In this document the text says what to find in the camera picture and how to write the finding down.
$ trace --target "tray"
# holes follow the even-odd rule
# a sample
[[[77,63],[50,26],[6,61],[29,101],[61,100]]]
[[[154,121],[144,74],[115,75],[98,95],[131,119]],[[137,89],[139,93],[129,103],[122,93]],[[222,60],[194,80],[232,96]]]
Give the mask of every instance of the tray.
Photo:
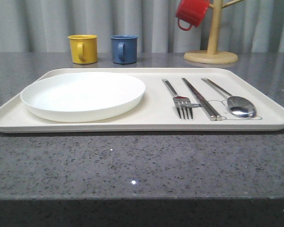
[[[284,108],[240,79],[234,73],[215,68],[97,68],[58,69],[44,74],[40,79],[75,72],[119,72],[142,80],[146,85],[141,102],[132,110],[105,120],[84,123],[62,123],[39,118],[30,113],[21,102],[19,94],[0,107],[0,132],[87,132],[87,131],[277,131],[284,129]],[[182,77],[196,89],[223,116],[222,121],[210,121],[201,108],[194,109],[192,121],[181,121],[172,96],[162,78],[168,79],[176,91],[197,103]],[[254,119],[240,119],[228,112],[225,97],[201,78],[218,82],[224,89],[249,99],[257,108]]]

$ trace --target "blue mug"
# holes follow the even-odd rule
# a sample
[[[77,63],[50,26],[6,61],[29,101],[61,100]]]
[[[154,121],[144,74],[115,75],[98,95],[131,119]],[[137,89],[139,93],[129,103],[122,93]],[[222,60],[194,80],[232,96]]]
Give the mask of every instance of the blue mug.
[[[118,64],[132,64],[137,62],[136,35],[113,35],[113,62]]]

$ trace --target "wooden branch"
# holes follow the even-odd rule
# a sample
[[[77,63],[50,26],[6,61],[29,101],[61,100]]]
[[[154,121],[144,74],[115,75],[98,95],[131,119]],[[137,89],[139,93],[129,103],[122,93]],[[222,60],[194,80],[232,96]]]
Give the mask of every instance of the wooden branch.
[[[238,3],[238,2],[240,2],[240,1],[244,1],[244,0],[232,0],[232,1],[227,2],[226,4],[224,4],[224,5],[222,6],[222,8],[226,8],[226,7],[228,7],[228,6],[231,6],[231,5],[233,5],[233,4]]]

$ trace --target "fork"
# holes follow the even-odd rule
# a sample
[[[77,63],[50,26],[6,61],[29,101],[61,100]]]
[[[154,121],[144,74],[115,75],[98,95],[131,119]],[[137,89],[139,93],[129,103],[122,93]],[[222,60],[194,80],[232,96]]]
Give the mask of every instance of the fork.
[[[189,98],[178,95],[176,90],[173,88],[173,86],[167,79],[162,79],[162,81],[167,85],[173,95],[172,100],[175,103],[180,120],[192,120],[193,109]]]

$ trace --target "curtain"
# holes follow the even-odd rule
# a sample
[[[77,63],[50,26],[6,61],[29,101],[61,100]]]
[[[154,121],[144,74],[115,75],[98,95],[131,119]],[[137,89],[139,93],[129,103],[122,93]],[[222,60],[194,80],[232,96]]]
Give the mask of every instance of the curtain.
[[[0,52],[69,52],[67,36],[74,34],[97,35],[98,52],[111,52],[110,36],[119,34],[138,35],[138,52],[205,50],[212,9],[198,28],[182,31],[175,17],[179,3],[0,0]],[[245,0],[224,8],[218,49],[284,52],[284,0]]]

